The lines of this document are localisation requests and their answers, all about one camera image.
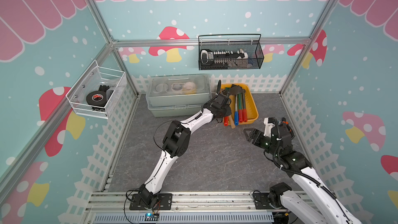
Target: yellow tray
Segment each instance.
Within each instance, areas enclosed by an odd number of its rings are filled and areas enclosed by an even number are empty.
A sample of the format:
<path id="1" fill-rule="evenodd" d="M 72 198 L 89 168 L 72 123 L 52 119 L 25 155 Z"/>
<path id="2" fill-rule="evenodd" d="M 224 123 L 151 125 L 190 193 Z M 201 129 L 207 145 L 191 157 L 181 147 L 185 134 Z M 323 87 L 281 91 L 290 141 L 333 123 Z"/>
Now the yellow tray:
<path id="1" fill-rule="evenodd" d="M 246 112 L 248 114 L 248 121 L 247 122 L 242 122 L 239 123 L 241 124 L 251 124 L 253 123 L 256 119 L 258 119 L 258 111 L 256 104 L 254 103 L 253 96 L 251 95 L 250 89 L 246 84 L 242 83 L 234 83 L 235 85 L 241 86 L 243 89 L 246 90 L 245 92 L 245 99 L 246 99 Z M 232 84 L 222 84 L 221 89 L 225 89 L 226 87 L 231 87 Z M 231 102 L 231 111 L 232 111 L 232 119 L 234 119 L 235 116 L 235 97 L 230 97 L 232 102 Z"/>

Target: clear plastic lid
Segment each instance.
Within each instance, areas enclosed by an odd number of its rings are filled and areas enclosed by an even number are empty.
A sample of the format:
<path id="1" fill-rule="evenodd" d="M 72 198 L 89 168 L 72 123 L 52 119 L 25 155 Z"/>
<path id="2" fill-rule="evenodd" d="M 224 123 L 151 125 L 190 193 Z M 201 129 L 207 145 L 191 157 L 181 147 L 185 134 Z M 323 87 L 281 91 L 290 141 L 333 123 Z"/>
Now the clear plastic lid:
<path id="1" fill-rule="evenodd" d="M 208 75 L 155 77 L 147 91 L 148 107 L 201 105 L 211 98 Z"/>

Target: white picket fence illustration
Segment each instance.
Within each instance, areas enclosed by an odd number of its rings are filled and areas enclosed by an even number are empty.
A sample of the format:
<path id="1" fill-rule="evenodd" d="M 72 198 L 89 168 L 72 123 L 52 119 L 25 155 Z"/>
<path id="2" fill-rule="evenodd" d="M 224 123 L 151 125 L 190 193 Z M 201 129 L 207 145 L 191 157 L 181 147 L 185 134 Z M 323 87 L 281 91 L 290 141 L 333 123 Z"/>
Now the white picket fence illustration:
<path id="1" fill-rule="evenodd" d="M 303 93 L 300 93 L 300 87 L 296 87 L 296 84 L 297 82 L 290 83 L 284 98 L 312 165 L 322 181 L 335 191 L 341 203 L 364 224 L 370 224 L 373 214 L 361 206 L 363 197 L 354 193 L 354 181 L 345 177 L 346 168 L 337 163 L 339 155 L 332 153 L 332 144 L 326 142 L 326 133 L 321 132 L 321 124 L 315 122 L 316 115 L 311 115 L 311 107 L 307 107 L 307 100 L 303 99 Z"/>
<path id="2" fill-rule="evenodd" d="M 97 185 L 100 185 L 106 177 L 107 169 L 111 165 L 112 156 L 126 124 L 133 98 L 132 89 L 127 85 L 111 117 L 107 120 L 107 125 L 102 126 L 103 133 L 98 135 L 98 144 L 93 145 L 93 155 L 87 157 L 89 162 L 87 168 L 81 169 L 82 180 L 75 182 L 76 192 L 74 196 L 67 198 L 69 204 L 67 211 L 58 216 L 61 224 L 80 223 L 84 211 L 79 210 L 81 208 L 86 209 L 92 192 L 99 190 Z M 97 168 L 104 173 L 102 175 L 95 173 Z"/>
<path id="3" fill-rule="evenodd" d="M 258 77 L 255 77 L 254 75 L 247 77 L 246 75 L 239 77 L 238 75 L 235 75 L 234 77 L 231 77 L 231 75 L 227 76 L 218 76 L 216 77 L 215 75 L 210 76 L 210 86 L 213 90 L 215 91 L 217 87 L 218 80 L 221 80 L 221 82 L 224 83 L 243 83 L 246 84 L 251 92 L 279 92 L 282 88 L 282 85 L 284 84 L 286 80 L 287 75 L 284 75 L 282 77 L 279 77 L 279 75 L 276 75 L 275 77 L 271 77 L 271 75 L 267 75 L 266 77 L 263 77 L 263 75 L 260 75 Z M 143 77 L 140 75 L 138 78 L 131 76 L 132 81 L 134 83 L 134 86 L 136 89 L 142 93 L 146 93 L 148 90 L 149 83 L 152 80 L 152 77 L 149 75 L 147 77 Z"/>

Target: black mounting plate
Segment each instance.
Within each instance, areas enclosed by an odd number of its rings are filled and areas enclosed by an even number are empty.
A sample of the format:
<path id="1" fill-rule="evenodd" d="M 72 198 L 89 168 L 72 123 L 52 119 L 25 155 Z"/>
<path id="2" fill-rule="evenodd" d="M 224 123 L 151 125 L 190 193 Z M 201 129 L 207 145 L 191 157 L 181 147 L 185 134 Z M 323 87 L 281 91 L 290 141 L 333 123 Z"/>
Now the black mounting plate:
<path id="1" fill-rule="evenodd" d="M 268 193 L 253 193 L 254 205 L 256 209 L 274 209 L 269 204 Z"/>
<path id="2" fill-rule="evenodd" d="M 155 205 L 154 210 L 171 210 L 172 209 L 172 200 L 173 194 L 159 194 L 160 203 L 159 205 Z M 145 207 L 145 204 L 142 202 L 141 198 L 138 194 L 132 195 L 132 201 L 130 202 L 130 210 L 148 210 Z"/>

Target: black electrical tape roll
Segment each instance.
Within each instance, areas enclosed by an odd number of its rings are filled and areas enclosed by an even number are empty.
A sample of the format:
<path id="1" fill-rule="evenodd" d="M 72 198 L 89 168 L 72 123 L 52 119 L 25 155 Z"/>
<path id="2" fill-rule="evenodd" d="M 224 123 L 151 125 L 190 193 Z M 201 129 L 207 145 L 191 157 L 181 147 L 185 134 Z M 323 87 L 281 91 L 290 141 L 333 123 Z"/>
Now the black electrical tape roll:
<path id="1" fill-rule="evenodd" d="M 87 95 L 87 104 L 94 107 L 104 107 L 106 105 L 106 92 L 94 91 Z"/>

